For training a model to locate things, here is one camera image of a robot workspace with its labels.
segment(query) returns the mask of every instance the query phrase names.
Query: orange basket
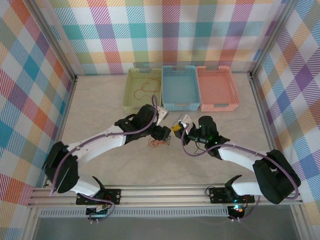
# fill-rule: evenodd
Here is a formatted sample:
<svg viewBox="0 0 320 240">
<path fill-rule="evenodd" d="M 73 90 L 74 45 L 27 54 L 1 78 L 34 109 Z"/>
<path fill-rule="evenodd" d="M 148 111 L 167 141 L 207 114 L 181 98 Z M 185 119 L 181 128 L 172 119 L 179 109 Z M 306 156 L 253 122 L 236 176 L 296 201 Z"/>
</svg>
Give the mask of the orange basket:
<svg viewBox="0 0 320 240">
<path fill-rule="evenodd" d="M 239 105 L 238 90 L 228 66 L 217 70 L 197 66 L 202 112 L 233 111 Z"/>
</svg>

